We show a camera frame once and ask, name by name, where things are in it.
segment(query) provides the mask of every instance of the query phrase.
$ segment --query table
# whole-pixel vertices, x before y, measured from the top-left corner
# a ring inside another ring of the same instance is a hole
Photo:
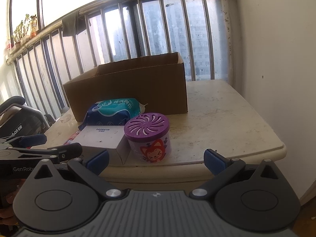
[[[143,164],[131,152],[122,165],[109,165],[101,174],[118,188],[190,191],[212,177],[203,164],[206,149],[226,158],[259,164],[280,160],[286,147],[246,100],[222,80],[186,83],[188,113],[168,115],[172,153],[154,165]],[[45,133],[45,149],[62,145],[78,130],[72,111]]]

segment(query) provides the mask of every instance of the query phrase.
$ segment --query open cardboard box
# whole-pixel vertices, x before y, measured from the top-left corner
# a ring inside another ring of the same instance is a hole
[[[95,102],[136,98],[145,112],[188,112],[184,63],[179,53],[146,56],[99,65],[64,84],[70,107],[82,122]]]

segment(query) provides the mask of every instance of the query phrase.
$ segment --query potted plant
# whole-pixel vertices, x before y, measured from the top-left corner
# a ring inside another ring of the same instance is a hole
[[[21,46],[21,41],[26,36],[29,26],[30,26],[30,15],[25,14],[24,21],[21,20],[20,24],[16,27],[15,31],[13,32],[12,37],[13,37],[13,41],[16,47]]]

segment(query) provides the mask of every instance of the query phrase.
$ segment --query purple vented lid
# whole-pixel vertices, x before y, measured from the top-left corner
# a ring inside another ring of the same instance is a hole
[[[159,113],[144,113],[132,118],[124,126],[127,139],[134,142],[150,142],[169,131],[169,120]]]

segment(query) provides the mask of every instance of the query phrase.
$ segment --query metal window bar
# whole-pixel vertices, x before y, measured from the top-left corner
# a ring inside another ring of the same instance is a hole
[[[69,69],[69,64],[68,64],[68,60],[67,60],[67,56],[66,56],[66,52],[65,52],[65,46],[64,46],[64,41],[63,41],[63,35],[61,33],[61,29],[58,29],[58,34],[59,34],[59,39],[60,39],[60,46],[61,46],[61,50],[63,52],[63,57],[64,57],[64,61],[65,61],[65,65],[66,65],[66,70],[67,70],[67,74],[68,74],[68,78],[69,80],[72,79],[71,77],[71,73],[70,73],[70,69]]]
[[[25,95],[26,90],[25,90],[24,83],[22,81],[21,72],[20,72],[20,69],[17,67],[15,61],[12,62],[12,68],[13,68],[13,71],[14,71],[16,84],[18,85],[19,95],[24,96],[26,104],[29,105],[29,100],[28,100],[27,94]]]
[[[16,61],[14,61],[12,63],[14,63],[14,65],[15,65],[15,70],[16,70],[16,73],[17,73],[17,76],[18,76],[18,80],[19,80],[19,84],[20,84],[20,87],[21,87],[21,91],[22,91],[23,96],[24,96],[24,98],[26,100],[26,104],[28,106],[31,106],[31,101],[30,101],[30,98],[28,97],[28,93],[26,91],[26,87],[25,87],[25,83],[24,83],[23,78],[22,78],[22,74],[21,74],[19,63],[18,63],[18,59],[16,59]]]
[[[130,50],[130,45],[128,43],[128,37],[127,37],[127,30],[125,26],[125,20],[124,20],[124,15],[123,15],[123,6],[121,3],[118,3],[118,11],[121,19],[121,24],[122,24],[122,30],[123,30],[123,37],[124,37],[124,42],[125,42],[125,48],[126,48],[126,53],[127,53],[127,58],[131,59],[131,50]]]
[[[102,25],[103,25],[103,30],[104,30],[107,52],[109,53],[110,62],[113,62],[112,48],[110,44],[109,34],[106,28],[105,11],[103,9],[101,9],[101,19],[102,19]]]
[[[84,73],[84,69],[83,69],[81,54],[80,54],[80,50],[79,50],[77,34],[72,36],[72,43],[74,44],[74,48],[75,48],[75,56],[76,56],[76,60],[77,60],[77,63],[78,63],[79,72],[80,72],[80,74],[83,74]]]
[[[50,40],[50,44],[51,44],[50,46],[51,46],[51,51],[52,51],[52,57],[53,57],[53,61],[54,61],[55,69],[56,69],[56,74],[57,74],[59,86],[61,88],[61,91],[63,92],[63,95],[64,95],[63,98],[65,99],[65,102],[66,102],[67,106],[69,107],[69,102],[68,102],[68,99],[66,97],[66,93],[65,93],[65,90],[64,90],[64,87],[63,87],[63,82],[62,82],[61,76],[60,76],[59,67],[58,67],[58,64],[57,64],[57,59],[56,59],[56,55],[55,55],[53,39],[52,39],[52,35],[51,34],[49,35],[49,40]]]
[[[168,51],[168,53],[171,53],[171,43],[170,43],[168,22],[167,22],[167,17],[166,17],[165,4],[163,3],[163,0],[159,0],[159,4],[160,4],[160,9],[161,9],[163,28],[165,31],[167,51]]]
[[[33,98],[33,100],[34,100],[35,106],[36,106],[36,108],[39,110],[40,108],[39,108],[39,106],[38,106],[38,104],[37,104],[37,102],[36,102],[33,89],[31,88],[30,79],[29,79],[29,77],[28,77],[28,73],[27,73],[27,71],[26,71],[26,67],[25,67],[24,59],[23,59],[23,56],[22,56],[22,55],[21,55],[21,58],[22,58],[22,64],[23,64],[24,72],[25,72],[25,75],[26,75],[27,84],[28,84],[28,86],[29,86],[29,88],[30,88],[31,95],[32,95],[32,98]]]
[[[42,72],[41,72],[40,65],[39,65],[38,58],[37,58],[37,51],[36,51],[35,45],[33,45],[33,50],[34,50],[34,55],[35,55],[35,61],[36,61],[37,70],[38,70],[38,72],[39,72],[39,78],[40,78],[40,81],[41,81],[41,83],[42,83],[42,86],[43,86],[43,89],[44,89],[44,93],[45,93],[45,96],[46,96],[47,101],[48,101],[49,108],[51,109],[51,111],[52,111],[52,113],[53,113],[53,117],[56,119],[56,118],[57,118],[57,117],[56,117],[56,113],[55,113],[55,111],[54,111],[54,109],[53,109],[52,103],[51,103],[51,101],[50,101],[50,99],[49,99],[49,96],[48,96],[48,93],[47,93],[47,90],[46,90],[46,87],[45,87],[45,84],[44,84]]]
[[[147,52],[147,55],[151,55],[148,33],[147,33],[147,28],[146,28],[146,21],[145,21],[144,10],[143,10],[143,3],[142,3],[142,0],[137,0],[137,2],[138,2],[138,9],[139,9],[141,26],[142,26],[142,30],[143,30],[143,34],[144,34],[146,52]]]
[[[188,40],[191,80],[195,81],[195,67],[194,67],[194,59],[193,59],[192,38],[191,38],[189,17],[188,17],[188,11],[186,9],[185,0],[181,0],[181,4],[182,4],[183,16],[184,16],[185,30],[186,30],[187,40]]]
[[[215,79],[214,53],[213,53],[213,41],[212,41],[212,30],[211,30],[210,16],[209,16],[208,8],[207,8],[207,1],[202,0],[202,3],[203,3],[205,22],[206,22],[207,39],[209,42],[211,79]]]
[[[84,15],[84,18],[86,20],[87,34],[88,34],[89,46],[90,46],[90,50],[91,50],[91,54],[92,54],[93,65],[94,65],[94,67],[96,67],[98,64],[97,64],[97,59],[95,56],[95,49],[93,47],[93,42],[92,42],[92,37],[91,37],[90,21],[89,21],[89,18],[87,17],[87,15]]]
[[[134,36],[134,42],[135,42],[135,48],[136,48],[136,55],[137,57],[141,57],[142,54],[142,38],[141,38],[141,33],[139,32],[140,28],[138,28],[137,25],[137,20],[139,18],[138,15],[136,14],[137,12],[137,5],[133,5],[132,2],[128,3],[128,10],[130,13],[130,18],[131,18],[131,25],[132,25],[132,31],[133,31],[133,36]]]
[[[64,101],[64,97],[60,91],[60,88],[58,86],[58,81],[56,79],[56,74],[54,71],[54,66],[53,66],[53,62],[51,60],[50,57],[50,53],[49,53],[49,47],[48,47],[48,39],[45,40],[41,40],[42,42],[42,51],[43,51],[43,56],[44,56],[44,62],[47,65],[47,74],[48,74],[48,78],[52,87],[52,91],[54,92],[54,97],[56,99],[56,103],[58,106],[59,111],[61,112],[61,109],[65,106],[66,102]]]
[[[61,108],[60,103],[59,103],[59,101],[58,101],[57,94],[56,94],[56,90],[55,90],[55,88],[54,88],[53,81],[52,81],[52,78],[51,78],[51,74],[50,74],[50,71],[49,71],[49,68],[48,68],[47,58],[46,58],[46,56],[45,56],[44,44],[43,44],[43,41],[42,41],[42,40],[40,41],[40,47],[41,47],[41,50],[42,50],[42,55],[43,55],[43,59],[44,59],[44,65],[45,65],[45,68],[46,68],[48,80],[49,80],[49,83],[50,83],[50,86],[51,86],[51,89],[52,89],[54,98],[55,98],[55,100],[56,100],[56,103],[57,103],[59,112],[61,113],[61,109],[62,109],[62,108]]]
[[[38,87],[38,85],[37,85],[37,81],[36,81],[35,76],[34,76],[34,71],[33,71],[32,63],[31,63],[31,60],[30,60],[30,54],[29,54],[28,50],[26,51],[26,54],[27,54],[28,63],[29,63],[29,65],[30,65],[30,69],[31,69],[31,74],[32,74],[32,77],[33,77],[33,81],[34,81],[34,84],[35,84],[35,89],[36,89],[36,91],[37,91],[37,93],[38,93],[39,100],[40,100],[41,105],[42,105],[42,107],[43,107],[43,109],[44,109],[44,112],[45,112],[45,114],[47,114],[47,110],[46,110],[46,108],[45,108],[44,101],[43,101],[43,99],[42,99],[42,96],[41,96],[41,94],[40,94],[39,87]],[[25,66],[24,56],[22,56],[22,61],[23,61],[24,70],[25,70],[25,72],[26,72],[26,75],[28,76],[28,72],[27,72],[27,69],[26,69],[26,66]]]

